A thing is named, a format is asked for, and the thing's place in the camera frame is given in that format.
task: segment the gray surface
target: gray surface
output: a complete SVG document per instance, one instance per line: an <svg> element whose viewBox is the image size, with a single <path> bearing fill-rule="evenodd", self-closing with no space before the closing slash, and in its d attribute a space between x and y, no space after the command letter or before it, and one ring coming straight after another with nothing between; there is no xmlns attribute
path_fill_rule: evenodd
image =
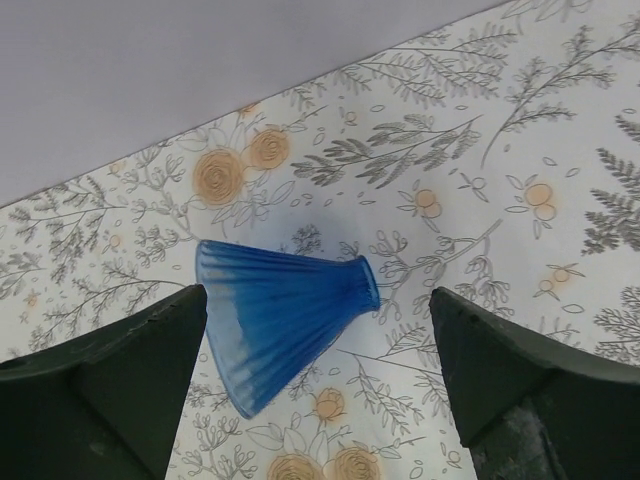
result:
<svg viewBox="0 0 640 480"><path fill-rule="evenodd" d="M2 0L0 204L503 0Z"/></svg>

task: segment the floral pattern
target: floral pattern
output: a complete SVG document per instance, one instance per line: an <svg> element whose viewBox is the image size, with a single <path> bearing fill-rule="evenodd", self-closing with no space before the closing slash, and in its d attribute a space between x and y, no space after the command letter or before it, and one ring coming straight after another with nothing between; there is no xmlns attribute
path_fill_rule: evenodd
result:
<svg viewBox="0 0 640 480"><path fill-rule="evenodd" d="M204 341L167 478L474 478L434 287L640 365L637 10L515 0L0 209L0 360L192 283L200 239L366 255L380 311L252 421Z"/></svg>

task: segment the translucent blue plastic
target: translucent blue plastic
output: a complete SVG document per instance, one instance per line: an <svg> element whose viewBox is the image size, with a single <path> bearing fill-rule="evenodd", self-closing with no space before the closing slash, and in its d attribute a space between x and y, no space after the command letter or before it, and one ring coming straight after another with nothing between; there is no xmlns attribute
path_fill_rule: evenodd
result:
<svg viewBox="0 0 640 480"><path fill-rule="evenodd" d="M380 296L364 257L333 262L202 241L207 337L229 398L258 414Z"/></svg>

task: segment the black object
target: black object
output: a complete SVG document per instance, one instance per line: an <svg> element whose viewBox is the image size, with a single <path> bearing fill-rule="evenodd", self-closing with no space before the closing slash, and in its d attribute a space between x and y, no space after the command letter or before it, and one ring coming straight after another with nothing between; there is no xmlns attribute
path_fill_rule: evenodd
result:
<svg viewBox="0 0 640 480"><path fill-rule="evenodd" d="M161 480L206 324L187 287L42 352L0 364L7 480Z"/></svg>
<svg viewBox="0 0 640 480"><path fill-rule="evenodd" d="M640 479L640 368L568 347L439 288L430 303L478 480Z"/></svg>

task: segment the tablecloth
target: tablecloth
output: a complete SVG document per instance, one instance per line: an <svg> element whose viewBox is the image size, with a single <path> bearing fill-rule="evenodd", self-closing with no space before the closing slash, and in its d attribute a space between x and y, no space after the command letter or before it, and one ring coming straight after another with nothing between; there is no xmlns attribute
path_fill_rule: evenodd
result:
<svg viewBox="0 0 640 480"><path fill-rule="evenodd" d="M0 357L193 283L199 239L364 254L381 311L254 420L204 341L167 478L475 478L434 286L640 365L638 60L634 0L516 0L7 206Z"/></svg>

